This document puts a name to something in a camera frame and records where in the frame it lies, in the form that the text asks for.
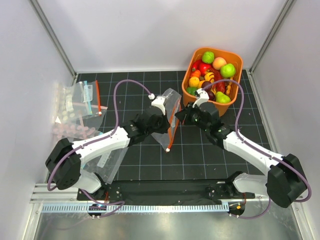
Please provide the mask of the orange zipper clear bag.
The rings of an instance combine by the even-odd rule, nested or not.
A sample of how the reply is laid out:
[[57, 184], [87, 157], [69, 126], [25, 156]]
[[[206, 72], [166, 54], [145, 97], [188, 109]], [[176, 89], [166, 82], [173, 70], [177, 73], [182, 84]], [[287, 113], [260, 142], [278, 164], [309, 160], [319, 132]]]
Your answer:
[[170, 123], [170, 127], [167, 133], [152, 133], [151, 135], [162, 146], [165, 152], [168, 153], [170, 152], [171, 147], [174, 143], [176, 130], [180, 122], [175, 117], [175, 113], [181, 110], [182, 96], [172, 88], [168, 88], [167, 90], [165, 90], [161, 96], [164, 96], [166, 98], [164, 102], [165, 115], [167, 117], [168, 122]]

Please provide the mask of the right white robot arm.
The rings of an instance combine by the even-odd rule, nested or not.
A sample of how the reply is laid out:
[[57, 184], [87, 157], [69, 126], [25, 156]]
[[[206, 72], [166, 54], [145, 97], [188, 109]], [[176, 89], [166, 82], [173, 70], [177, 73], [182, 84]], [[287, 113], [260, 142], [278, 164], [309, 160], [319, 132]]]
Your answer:
[[300, 201], [299, 197], [304, 192], [311, 191], [296, 156], [283, 156], [247, 139], [223, 123], [212, 104], [206, 102], [194, 106], [190, 103], [175, 116], [183, 124], [203, 130], [213, 145], [239, 156], [261, 172], [260, 175], [235, 174], [225, 185], [225, 192], [230, 198], [253, 193], [268, 196], [278, 206], [287, 208], [293, 202]]

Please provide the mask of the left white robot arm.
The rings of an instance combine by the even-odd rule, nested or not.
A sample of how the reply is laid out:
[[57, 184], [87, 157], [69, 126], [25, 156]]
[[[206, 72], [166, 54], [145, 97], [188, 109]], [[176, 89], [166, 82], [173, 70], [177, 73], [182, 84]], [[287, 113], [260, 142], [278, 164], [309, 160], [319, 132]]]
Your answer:
[[105, 153], [139, 144], [153, 133], [165, 134], [169, 127], [166, 110], [150, 106], [133, 120], [99, 136], [75, 142], [59, 140], [45, 162], [50, 173], [47, 189], [54, 190], [51, 183], [59, 190], [76, 187], [94, 200], [101, 200], [106, 195], [106, 184], [97, 173], [82, 167]]

